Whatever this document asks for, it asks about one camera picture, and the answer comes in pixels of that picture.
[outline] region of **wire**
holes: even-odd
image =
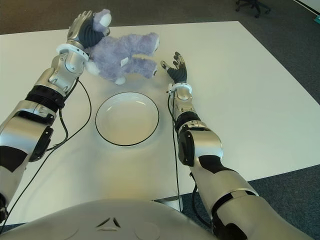
[[[91,118],[91,114],[92,114],[92,104],[91,104],[91,100],[90,100],[90,97],[89,97],[89,94],[85,88],[85,86],[82,84],[82,82],[79,81],[79,78],[77,79],[77,81],[82,85],[85,93],[86,93],[86,96],[88,97],[88,101],[89,101],[89,105],[90,105],[90,112],[89,112],[89,117],[87,119],[87,121],[85,122],[85,124],[78,130],[76,131],[71,137],[69,137],[68,139],[66,139],[66,141],[63,143],[65,144],[67,141],[69,141],[73,136],[75,136],[78,132],[80,132],[86,125],[87,123],[89,122],[90,118]],[[29,187],[29,185],[32,183],[32,181],[35,179],[35,177],[37,176],[37,174],[39,173],[40,169],[43,167],[43,165],[45,164],[45,162],[47,161],[47,159],[50,157],[50,155],[55,151],[57,150],[59,147],[61,147],[63,144],[57,144],[53,149],[52,151],[48,154],[48,156],[46,156],[46,158],[44,159],[43,163],[41,163],[40,167],[38,168],[38,170],[35,172],[35,174],[33,175],[33,177],[31,178],[31,180],[29,181],[29,183],[26,185],[26,187],[23,189],[23,191],[20,193],[20,195],[18,196],[18,198],[15,200],[12,208],[10,209],[9,213],[8,213],[8,216],[6,217],[2,227],[1,227],[1,230],[0,230],[0,234],[3,232],[4,228],[5,228],[5,225],[7,223],[7,220],[11,214],[11,212],[13,211],[14,207],[16,206],[17,202],[19,201],[19,199],[21,198],[21,196],[24,194],[24,192],[27,190],[27,188]]]
[[[26,187],[23,189],[23,191],[20,193],[19,197],[15,200],[11,210],[9,211],[8,213],[8,216],[6,217],[3,225],[2,225],[2,228],[0,230],[0,234],[3,232],[4,228],[5,228],[5,225],[7,223],[7,220],[12,212],[12,210],[15,208],[17,202],[19,201],[19,199],[21,198],[21,196],[25,193],[25,191],[27,190],[27,188],[29,187],[29,185],[32,183],[32,181],[35,179],[35,177],[37,176],[38,172],[40,171],[40,169],[42,168],[42,166],[45,164],[45,162],[47,161],[48,157],[55,151],[59,148],[60,146],[58,146],[57,148],[53,149],[49,154],[48,156],[46,156],[46,158],[44,159],[43,163],[40,165],[40,167],[38,168],[38,170],[35,172],[35,174],[33,175],[33,177],[31,178],[31,180],[29,181],[29,183],[26,185]]]
[[[48,148],[47,150],[45,150],[46,152],[51,151],[53,149],[57,149],[58,147],[63,145],[68,140],[69,133],[68,133],[68,129],[66,127],[65,121],[64,121],[64,119],[62,117],[62,108],[59,108],[59,118],[60,118],[61,125],[62,125],[62,127],[64,129],[64,132],[65,132],[64,140],[62,142],[58,143],[58,144],[55,144],[53,147]]]
[[[66,100],[69,98],[69,96],[71,95],[71,93],[75,90],[78,82],[79,82],[79,77],[77,77],[77,78],[75,79],[75,83],[73,84],[73,86],[72,86],[71,90],[68,92],[68,94],[65,96],[64,101],[66,101]],[[54,145],[53,147],[51,147],[51,148],[48,148],[48,149],[46,150],[46,152],[51,151],[51,150],[57,148],[58,146],[61,146],[62,144],[64,144],[64,143],[68,140],[69,133],[68,133],[67,127],[66,127],[66,125],[65,125],[64,119],[63,119],[63,117],[62,117],[62,108],[59,108],[59,118],[60,118],[61,125],[62,125],[62,127],[63,127],[63,129],[64,129],[64,132],[65,132],[65,138],[64,138],[64,140],[63,140],[62,142],[60,142],[60,143],[58,143],[58,144],[55,144],[55,145]]]
[[[176,140],[175,140],[175,118],[174,118],[174,108],[175,108],[175,92],[173,92],[173,102],[172,102],[172,112],[170,110],[170,106],[169,106],[169,101],[170,101],[170,95],[168,97],[168,101],[167,101],[167,106],[168,106],[168,110],[169,113],[172,117],[172,138],[173,138],[173,148],[174,148],[174,159],[175,159],[175,178],[176,178],[176,188],[178,191],[178,202],[179,202],[179,210],[180,212],[182,211],[181,209],[181,203],[180,203],[180,188],[179,188],[179,178],[178,178],[178,161],[177,161],[177,150],[176,150]]]
[[[211,228],[211,224],[209,222],[207,222],[206,220],[204,220],[198,213],[197,209],[196,209],[196,203],[195,203],[195,196],[196,196],[196,192],[197,192],[197,183],[196,181],[194,181],[194,189],[192,192],[192,197],[191,197],[191,205],[192,205],[192,210],[194,212],[194,214],[196,215],[196,217],[200,220],[200,222],[202,222],[205,226],[207,226],[208,228]]]
[[[175,120],[175,117],[174,117],[174,114],[171,112],[171,110],[170,110],[170,95],[169,95],[169,97],[168,97],[168,101],[167,101],[167,103],[166,103],[166,105],[167,105],[167,107],[168,107],[168,110],[169,110],[169,113],[170,113],[170,115],[171,115],[171,118],[172,118],[172,120],[173,120],[173,122],[174,122],[174,124],[176,124],[176,120]]]

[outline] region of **robot forearm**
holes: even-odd
[[[65,106],[68,93],[89,58],[84,48],[95,45],[104,36],[92,26],[91,11],[74,20],[67,43],[57,48],[58,55],[51,67],[0,125],[0,223],[7,217],[6,208],[27,163],[39,160],[48,148],[56,112]]]
[[[176,79],[181,68],[186,71],[183,58],[176,52],[174,59],[177,69],[165,62],[161,65],[175,82],[168,93],[178,133],[178,157],[192,172],[213,233],[222,240],[312,239],[281,218],[239,173],[221,164],[221,141],[198,117],[186,78]]]

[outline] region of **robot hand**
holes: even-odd
[[[96,45],[105,35],[101,31],[95,31],[93,24],[94,15],[91,10],[79,14],[69,29],[67,43],[82,50]]]
[[[175,68],[170,67],[165,61],[161,61],[161,66],[166,70],[169,76],[173,79],[174,83],[186,83],[187,82],[187,68],[184,58],[178,53],[175,52],[173,58],[173,64]]]

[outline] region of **gray carpet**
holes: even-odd
[[[256,11],[249,7],[235,12],[235,1],[1,0],[0,34],[66,29],[80,12],[103,8],[112,10],[111,26],[240,21],[320,104],[320,24],[313,21],[315,15],[292,0],[263,0],[272,11],[255,19]],[[288,222],[320,240],[319,176],[318,165],[251,184]],[[184,213],[197,221],[190,199],[190,194],[183,196]]]

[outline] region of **stuffed toy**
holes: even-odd
[[[89,61],[87,71],[111,80],[117,85],[126,82],[126,74],[137,73],[147,79],[157,72],[153,60],[133,57],[135,54],[152,56],[159,46],[159,36],[151,32],[147,35],[130,34],[120,38],[107,35],[111,22],[111,12],[107,9],[94,15],[93,29],[105,36],[93,47],[86,49]]]

